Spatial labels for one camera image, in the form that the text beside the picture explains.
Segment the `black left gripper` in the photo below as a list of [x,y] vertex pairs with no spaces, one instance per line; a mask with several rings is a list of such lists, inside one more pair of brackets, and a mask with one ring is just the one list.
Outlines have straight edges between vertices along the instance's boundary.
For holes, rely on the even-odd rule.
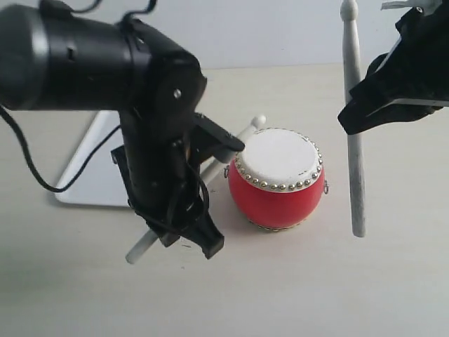
[[201,113],[194,113],[190,133],[162,142],[132,112],[120,112],[123,145],[112,151],[129,206],[145,220],[165,247],[183,237],[201,247],[207,259],[224,246],[209,214],[209,193],[199,165],[211,157],[228,163],[245,144]]

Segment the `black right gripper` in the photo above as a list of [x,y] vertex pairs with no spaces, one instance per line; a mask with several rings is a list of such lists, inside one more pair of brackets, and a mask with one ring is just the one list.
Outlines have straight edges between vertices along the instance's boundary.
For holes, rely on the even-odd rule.
[[418,121],[448,106],[448,2],[383,1],[380,8],[407,11],[395,24],[394,46],[370,63],[337,116],[348,135]]

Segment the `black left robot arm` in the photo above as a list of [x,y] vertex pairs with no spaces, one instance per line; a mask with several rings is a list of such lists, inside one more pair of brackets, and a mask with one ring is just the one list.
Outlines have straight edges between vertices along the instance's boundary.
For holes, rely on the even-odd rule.
[[1,10],[1,117],[37,182],[55,191],[11,111],[115,111],[123,145],[112,159],[129,206],[164,246],[185,238],[212,258],[225,239],[200,167],[210,158],[229,161],[244,143],[196,111],[206,85],[198,59],[139,11],[112,24],[62,1]]

